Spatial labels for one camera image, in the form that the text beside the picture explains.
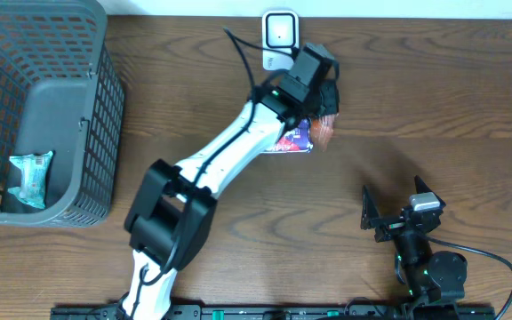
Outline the orange chocolate bar wrapper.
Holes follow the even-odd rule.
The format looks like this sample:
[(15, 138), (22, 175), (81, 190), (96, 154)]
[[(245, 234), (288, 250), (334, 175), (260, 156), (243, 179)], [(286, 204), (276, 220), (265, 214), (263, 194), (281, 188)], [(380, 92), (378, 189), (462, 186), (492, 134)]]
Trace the orange chocolate bar wrapper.
[(316, 147), (325, 151), (334, 134), (334, 124), (338, 114), (321, 116), (311, 121), (309, 134)]

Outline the teal snack packet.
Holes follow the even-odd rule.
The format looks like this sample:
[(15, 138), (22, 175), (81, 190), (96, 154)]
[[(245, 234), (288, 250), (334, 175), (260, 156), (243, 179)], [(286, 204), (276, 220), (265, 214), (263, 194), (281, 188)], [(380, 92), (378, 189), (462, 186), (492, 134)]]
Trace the teal snack packet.
[(46, 175), (54, 153), (42, 155), (10, 156), (12, 165), (20, 170), (20, 185), (8, 192), (21, 203), (36, 209), (45, 209)]

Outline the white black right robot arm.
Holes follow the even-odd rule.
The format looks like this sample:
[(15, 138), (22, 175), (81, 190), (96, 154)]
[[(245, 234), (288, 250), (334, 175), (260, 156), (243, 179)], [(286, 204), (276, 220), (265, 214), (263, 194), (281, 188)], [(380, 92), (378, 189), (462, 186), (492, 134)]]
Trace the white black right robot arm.
[(380, 215), (367, 187), (362, 189), (361, 229), (372, 229), (377, 243), (391, 241), (396, 261), (417, 303), (450, 304), (465, 297), (467, 260), (456, 252), (431, 249), (427, 234), (440, 226), (446, 203), (416, 176), (416, 193), (397, 216)]

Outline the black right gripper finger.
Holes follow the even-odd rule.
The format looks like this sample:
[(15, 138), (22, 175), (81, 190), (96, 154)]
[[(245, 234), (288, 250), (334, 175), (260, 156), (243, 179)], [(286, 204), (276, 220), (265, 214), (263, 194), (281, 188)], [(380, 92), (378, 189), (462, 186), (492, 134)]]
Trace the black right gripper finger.
[(363, 208), (360, 227), (363, 230), (376, 228), (380, 224), (380, 214), (370, 195), (368, 188), (365, 185), (363, 185), (362, 188), (362, 197)]
[(432, 194), (436, 198), (437, 202), (439, 203), (439, 207), (445, 208), (445, 201), (441, 197), (439, 197), (436, 193), (434, 193), (431, 190), (431, 188), (424, 182), (424, 180), (419, 175), (416, 175), (414, 177), (414, 184), (415, 184), (415, 189), (416, 189), (417, 195)]

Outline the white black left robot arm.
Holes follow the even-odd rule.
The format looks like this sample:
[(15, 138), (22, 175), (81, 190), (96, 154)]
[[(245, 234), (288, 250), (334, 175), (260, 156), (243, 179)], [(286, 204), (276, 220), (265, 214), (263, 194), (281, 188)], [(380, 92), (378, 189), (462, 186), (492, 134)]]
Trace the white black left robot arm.
[(334, 56), (321, 44), (305, 44), (281, 80), (255, 86), (239, 116), (194, 155), (147, 169), (124, 221), (134, 261), (132, 285), (120, 300), (119, 319), (161, 319), (171, 306), (179, 271), (200, 252), (218, 199), (258, 155), (302, 120), (338, 108)]

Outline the purple red snack packet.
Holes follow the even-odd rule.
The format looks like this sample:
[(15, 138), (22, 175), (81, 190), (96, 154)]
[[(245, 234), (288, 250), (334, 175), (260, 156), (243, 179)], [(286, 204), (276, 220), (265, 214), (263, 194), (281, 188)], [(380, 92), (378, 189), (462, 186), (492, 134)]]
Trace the purple red snack packet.
[(278, 142), (264, 151), (264, 154), (309, 153), (314, 145), (309, 134), (310, 122), (304, 119), (285, 133)]

